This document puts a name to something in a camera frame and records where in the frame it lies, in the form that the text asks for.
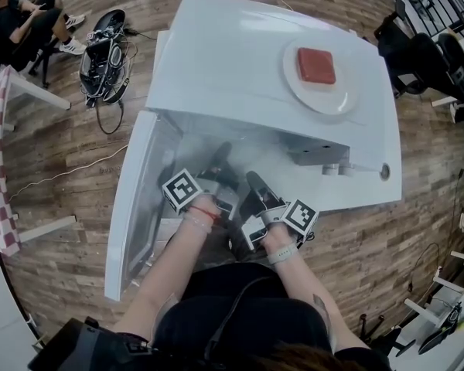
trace tattoo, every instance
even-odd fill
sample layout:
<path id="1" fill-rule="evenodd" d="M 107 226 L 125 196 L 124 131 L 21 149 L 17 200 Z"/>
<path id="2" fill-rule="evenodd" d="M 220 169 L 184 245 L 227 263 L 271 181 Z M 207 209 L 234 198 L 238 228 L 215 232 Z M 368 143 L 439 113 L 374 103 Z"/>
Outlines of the tattoo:
<path id="1" fill-rule="evenodd" d="M 323 321 L 325 322 L 326 332 L 330 338 L 332 324 L 330 323 L 330 317 L 328 315 L 328 311 L 326 310 L 325 303 L 316 294 L 312 295 L 312 302 L 313 302 L 313 308 L 319 313 L 319 315 L 322 317 Z"/>

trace red food item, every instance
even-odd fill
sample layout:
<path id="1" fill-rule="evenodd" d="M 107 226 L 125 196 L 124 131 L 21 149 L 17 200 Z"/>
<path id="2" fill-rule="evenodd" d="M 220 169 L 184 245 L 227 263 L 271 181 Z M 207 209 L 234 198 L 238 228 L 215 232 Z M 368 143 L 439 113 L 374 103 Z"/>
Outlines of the red food item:
<path id="1" fill-rule="evenodd" d="M 333 58 L 332 54 L 328 51 L 299 48 L 297 51 L 297 60 L 303 81 L 309 83 L 335 83 Z"/>

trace wristband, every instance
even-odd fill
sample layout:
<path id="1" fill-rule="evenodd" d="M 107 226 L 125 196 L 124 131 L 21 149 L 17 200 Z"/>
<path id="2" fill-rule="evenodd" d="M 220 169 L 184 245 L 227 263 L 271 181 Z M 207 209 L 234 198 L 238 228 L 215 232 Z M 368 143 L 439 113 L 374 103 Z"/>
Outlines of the wristband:
<path id="1" fill-rule="evenodd" d="M 287 260 L 290 258 L 291 255 L 296 254 L 298 252 L 297 246 L 295 243 L 291 243 L 288 246 L 281 248 L 276 253 L 268 255 L 268 262 L 271 265 L 275 265 L 277 263 L 281 263 L 282 261 Z"/>
<path id="2" fill-rule="evenodd" d="M 218 214 L 213 214 L 211 212 L 208 212 L 207 210 L 205 209 L 201 209 L 200 207 L 198 206 L 189 206 L 189 209 L 196 209 L 196 210 L 199 210 L 201 213 L 204 213 L 206 214 L 207 216 L 211 217 L 213 219 L 213 221 L 217 220 L 220 218 L 220 216 Z"/>
<path id="3" fill-rule="evenodd" d="M 189 221 L 194 226 L 200 228 L 205 234 L 211 233 L 211 226 L 205 224 L 203 221 L 197 219 L 195 216 L 191 216 L 190 214 L 186 213 L 184 215 L 184 220 Z"/>

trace black chair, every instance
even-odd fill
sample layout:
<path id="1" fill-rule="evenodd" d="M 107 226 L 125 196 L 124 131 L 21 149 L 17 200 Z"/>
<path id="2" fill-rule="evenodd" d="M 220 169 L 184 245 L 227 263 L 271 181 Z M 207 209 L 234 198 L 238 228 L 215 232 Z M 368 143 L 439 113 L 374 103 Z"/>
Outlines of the black chair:
<path id="1" fill-rule="evenodd" d="M 22 41 L 19 47 L 14 51 L 12 57 L 0 56 L 0 64 L 11 65 L 17 71 L 24 70 L 29 62 L 34 61 L 29 74 L 36 76 L 38 66 L 43 63 L 43 77 L 42 84 L 44 88 L 48 88 L 49 83 L 46 82 L 46 76 L 48 74 L 49 58 L 54 54 L 58 53 L 59 50 L 56 48 L 56 44 L 59 42 L 57 38 L 53 38 L 51 41 L 45 44 L 39 44 L 37 47 L 30 48 L 29 43 L 34 43 L 35 40 L 28 39 L 28 36 Z"/>
<path id="2" fill-rule="evenodd" d="M 405 19 L 405 4 L 397 0 L 395 12 L 374 32 L 378 52 L 385 59 L 396 97 L 403 93 L 422 94 L 428 88 L 464 102 L 464 52 L 457 40 L 440 35 L 438 45 L 430 36 L 419 33 L 409 38 L 395 23 Z M 404 83 L 401 76 L 412 74 L 416 80 Z"/>

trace black shirt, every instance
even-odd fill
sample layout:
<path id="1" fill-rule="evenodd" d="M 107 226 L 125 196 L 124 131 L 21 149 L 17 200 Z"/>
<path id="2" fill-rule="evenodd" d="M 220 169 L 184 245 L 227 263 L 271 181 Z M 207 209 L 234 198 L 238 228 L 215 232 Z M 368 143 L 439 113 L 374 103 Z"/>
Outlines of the black shirt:
<path id="1" fill-rule="evenodd" d="M 19 9 L 19 0 L 9 0 L 9 4 L 0 8 L 0 60 L 9 60 L 17 48 L 10 35 L 25 21 L 25 16 Z"/>
<path id="2" fill-rule="evenodd" d="M 205 348 L 229 313 L 243 288 L 244 292 L 220 341 L 213 359 L 269 357 L 275 346 L 304 344 L 332 352 L 320 314 L 303 301 L 289 299 L 278 275 L 253 263 L 228 264 L 193 274 L 181 302 L 163 317 L 155 334 L 154 347 L 165 352 L 201 359 Z M 367 371 L 389 371 L 388 360 L 371 349 L 352 348 L 335 357 L 358 362 Z"/>

